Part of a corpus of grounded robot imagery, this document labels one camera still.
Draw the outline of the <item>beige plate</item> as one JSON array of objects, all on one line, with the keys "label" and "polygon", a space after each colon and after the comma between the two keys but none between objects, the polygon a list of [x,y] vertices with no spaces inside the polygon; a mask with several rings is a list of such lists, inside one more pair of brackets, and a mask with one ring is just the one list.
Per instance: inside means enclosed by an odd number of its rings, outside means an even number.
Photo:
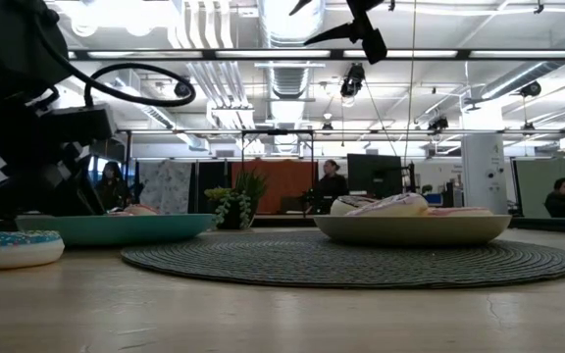
[{"label": "beige plate", "polygon": [[449,247],[486,244],[509,226],[508,215],[455,217],[315,216],[329,238],[351,244],[396,247]]}]

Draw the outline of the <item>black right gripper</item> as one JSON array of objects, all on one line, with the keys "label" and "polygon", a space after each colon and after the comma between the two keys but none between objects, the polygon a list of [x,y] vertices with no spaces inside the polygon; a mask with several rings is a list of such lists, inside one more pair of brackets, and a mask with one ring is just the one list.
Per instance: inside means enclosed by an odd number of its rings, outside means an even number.
[{"label": "black right gripper", "polygon": [[[311,45],[319,42],[335,39],[348,39],[355,43],[360,40],[363,51],[371,65],[382,60],[387,53],[385,42],[381,32],[374,28],[368,13],[381,5],[385,0],[346,0],[353,20],[350,23],[339,25],[316,34],[304,41],[304,45]],[[289,12],[295,15],[312,0],[298,0],[293,9]]]}]

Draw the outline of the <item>patterned grey curtain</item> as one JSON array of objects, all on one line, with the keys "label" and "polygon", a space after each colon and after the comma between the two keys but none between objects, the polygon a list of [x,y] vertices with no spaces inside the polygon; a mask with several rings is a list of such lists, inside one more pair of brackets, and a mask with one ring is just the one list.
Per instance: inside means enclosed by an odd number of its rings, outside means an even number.
[{"label": "patterned grey curtain", "polygon": [[185,214],[188,210],[191,165],[171,160],[142,162],[140,203],[159,214]]}]

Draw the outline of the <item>tan donut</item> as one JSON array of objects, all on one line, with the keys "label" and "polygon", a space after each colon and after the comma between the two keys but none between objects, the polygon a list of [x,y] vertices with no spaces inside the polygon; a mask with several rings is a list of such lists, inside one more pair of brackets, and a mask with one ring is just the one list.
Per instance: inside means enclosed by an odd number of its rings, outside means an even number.
[{"label": "tan donut", "polygon": [[132,204],[125,208],[115,208],[108,212],[110,216],[158,216],[159,213],[146,205]]}]

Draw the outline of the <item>teal plate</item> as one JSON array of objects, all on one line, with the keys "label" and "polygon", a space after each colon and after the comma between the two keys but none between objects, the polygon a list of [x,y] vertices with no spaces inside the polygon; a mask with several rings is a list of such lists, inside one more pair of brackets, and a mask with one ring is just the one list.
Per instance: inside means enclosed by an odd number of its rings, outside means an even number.
[{"label": "teal plate", "polygon": [[23,231],[57,231],[67,247],[127,246],[191,239],[212,226],[213,216],[25,216],[16,224]]}]

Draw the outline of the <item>black table edge rail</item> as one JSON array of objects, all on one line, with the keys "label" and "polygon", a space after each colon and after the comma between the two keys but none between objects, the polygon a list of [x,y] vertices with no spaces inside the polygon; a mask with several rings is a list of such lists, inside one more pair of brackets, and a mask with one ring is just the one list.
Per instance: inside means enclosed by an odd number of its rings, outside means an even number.
[{"label": "black table edge rail", "polygon": [[[302,216],[256,216],[254,227],[314,227],[315,222]],[[565,219],[513,218],[509,228],[565,232]],[[0,230],[15,231],[14,221],[0,221]]]}]

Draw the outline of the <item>black metal stand frame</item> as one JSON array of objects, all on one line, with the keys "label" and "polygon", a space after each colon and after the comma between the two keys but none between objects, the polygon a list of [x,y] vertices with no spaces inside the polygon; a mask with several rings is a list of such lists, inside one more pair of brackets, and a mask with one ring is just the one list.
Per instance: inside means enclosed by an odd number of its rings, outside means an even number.
[{"label": "black metal stand frame", "polygon": [[[273,136],[273,137],[286,137],[286,136],[292,136],[295,135],[297,137],[297,141],[298,142],[302,142],[301,137],[303,135],[307,135],[309,137],[309,142],[310,142],[310,159],[306,160],[304,157],[296,155],[295,159],[293,159],[292,157],[289,156],[269,156],[269,157],[254,157],[252,160],[262,160],[262,161],[280,161],[280,160],[293,160],[293,161],[301,161],[301,162],[310,162],[311,164],[315,164],[315,166],[312,169],[312,179],[314,181],[313,183],[313,187],[316,185],[317,183],[317,162],[314,160],[314,153],[313,153],[313,142],[314,142],[314,132],[312,130],[309,129],[283,129],[283,128],[272,128],[272,129],[254,129],[254,130],[243,130],[241,132],[241,142],[245,141],[245,137],[247,135],[254,135],[255,138],[258,138],[261,134],[265,134],[268,136]],[[244,148],[241,149],[241,163],[247,162],[246,158],[245,158],[245,154],[244,154]]]}]

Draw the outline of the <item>green partition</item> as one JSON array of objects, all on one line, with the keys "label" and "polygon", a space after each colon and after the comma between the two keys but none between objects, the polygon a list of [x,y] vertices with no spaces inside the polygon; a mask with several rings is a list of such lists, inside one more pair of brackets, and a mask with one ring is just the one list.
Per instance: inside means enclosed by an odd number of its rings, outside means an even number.
[{"label": "green partition", "polygon": [[517,202],[525,218],[550,219],[545,200],[554,183],[565,177],[565,159],[515,159],[513,161]]}]

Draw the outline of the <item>orange partition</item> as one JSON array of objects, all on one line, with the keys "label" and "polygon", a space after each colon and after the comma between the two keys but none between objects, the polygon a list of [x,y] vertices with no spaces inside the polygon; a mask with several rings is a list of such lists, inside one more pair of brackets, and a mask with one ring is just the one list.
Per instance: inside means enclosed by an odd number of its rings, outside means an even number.
[{"label": "orange partition", "polygon": [[315,164],[293,160],[253,160],[231,164],[231,182],[237,184],[242,169],[262,177],[266,190],[254,210],[259,215],[278,215],[300,212],[305,206],[302,196],[313,187],[312,169]]}]

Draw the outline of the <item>white donut with dark icing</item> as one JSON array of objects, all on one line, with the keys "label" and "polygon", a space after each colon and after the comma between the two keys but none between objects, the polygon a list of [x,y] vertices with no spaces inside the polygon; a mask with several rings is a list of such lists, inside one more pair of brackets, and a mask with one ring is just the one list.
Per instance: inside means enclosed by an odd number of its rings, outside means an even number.
[{"label": "white donut with dark icing", "polygon": [[376,202],[376,199],[363,197],[363,196],[356,196],[356,195],[339,196],[335,199],[335,201],[331,205],[330,215],[344,216],[351,211],[372,204],[374,202]]}]

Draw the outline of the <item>green potted plant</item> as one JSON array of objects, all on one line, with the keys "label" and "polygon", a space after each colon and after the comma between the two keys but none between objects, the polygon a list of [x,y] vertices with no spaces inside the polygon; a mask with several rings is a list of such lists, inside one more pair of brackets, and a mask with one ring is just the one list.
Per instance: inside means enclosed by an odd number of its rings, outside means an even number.
[{"label": "green potted plant", "polygon": [[256,171],[240,171],[233,187],[204,191],[216,229],[243,230],[251,226],[259,202],[267,191],[267,178]]}]

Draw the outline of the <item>round grey woven placemat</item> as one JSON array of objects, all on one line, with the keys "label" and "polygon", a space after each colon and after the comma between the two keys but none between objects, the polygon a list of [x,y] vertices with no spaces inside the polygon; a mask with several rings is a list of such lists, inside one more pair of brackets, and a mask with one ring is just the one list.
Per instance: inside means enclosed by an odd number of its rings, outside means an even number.
[{"label": "round grey woven placemat", "polygon": [[532,243],[389,248],[347,245],[318,231],[203,235],[128,247],[121,258],[177,277],[282,287],[444,289],[565,277],[565,250]]}]

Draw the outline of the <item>black computer monitor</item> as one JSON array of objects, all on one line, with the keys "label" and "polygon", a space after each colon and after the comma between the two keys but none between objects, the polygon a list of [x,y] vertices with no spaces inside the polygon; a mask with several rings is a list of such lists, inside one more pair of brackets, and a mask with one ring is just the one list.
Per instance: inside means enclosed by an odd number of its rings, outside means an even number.
[{"label": "black computer monitor", "polygon": [[348,154],[347,182],[350,191],[364,191],[377,198],[400,194],[403,190],[401,158]]}]

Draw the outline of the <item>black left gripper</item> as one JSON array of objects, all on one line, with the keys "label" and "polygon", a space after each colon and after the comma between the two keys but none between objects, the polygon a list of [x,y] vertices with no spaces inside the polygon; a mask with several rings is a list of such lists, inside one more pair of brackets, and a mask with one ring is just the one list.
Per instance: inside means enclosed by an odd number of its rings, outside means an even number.
[{"label": "black left gripper", "polygon": [[59,142],[39,126],[34,110],[0,110],[0,219],[29,211],[52,216],[102,216],[88,176],[91,142]]}]

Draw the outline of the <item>black frame bar with lights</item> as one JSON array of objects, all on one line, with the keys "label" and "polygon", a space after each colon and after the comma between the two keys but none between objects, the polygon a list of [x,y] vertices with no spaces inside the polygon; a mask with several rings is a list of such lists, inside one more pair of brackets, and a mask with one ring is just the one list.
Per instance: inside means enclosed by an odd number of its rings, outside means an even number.
[{"label": "black frame bar with lights", "polygon": [[[71,49],[72,61],[367,61],[359,49]],[[383,61],[565,61],[565,49],[389,49]]]}]

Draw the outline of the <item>white donut with blue sprinkles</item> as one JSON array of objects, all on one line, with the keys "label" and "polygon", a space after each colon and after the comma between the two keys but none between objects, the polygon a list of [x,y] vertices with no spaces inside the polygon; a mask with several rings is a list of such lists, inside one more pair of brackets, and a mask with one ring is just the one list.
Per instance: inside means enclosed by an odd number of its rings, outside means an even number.
[{"label": "white donut with blue sprinkles", "polygon": [[58,231],[0,231],[0,270],[50,264],[64,249]]}]

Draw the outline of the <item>white pillar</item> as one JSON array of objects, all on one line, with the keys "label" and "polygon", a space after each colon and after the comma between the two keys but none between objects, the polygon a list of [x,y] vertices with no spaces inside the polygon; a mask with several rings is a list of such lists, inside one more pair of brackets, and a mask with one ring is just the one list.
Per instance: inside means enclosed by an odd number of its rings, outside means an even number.
[{"label": "white pillar", "polygon": [[505,215],[508,208],[502,137],[498,134],[466,135],[461,149],[465,205]]}]

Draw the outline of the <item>pink iced donut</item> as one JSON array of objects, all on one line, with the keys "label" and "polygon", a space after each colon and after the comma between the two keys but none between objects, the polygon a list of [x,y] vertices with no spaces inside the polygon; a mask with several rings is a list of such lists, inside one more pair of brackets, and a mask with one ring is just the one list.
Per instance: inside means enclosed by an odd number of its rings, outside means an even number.
[{"label": "pink iced donut", "polygon": [[487,217],[493,216],[493,212],[480,207],[429,208],[426,215],[429,217]]}]

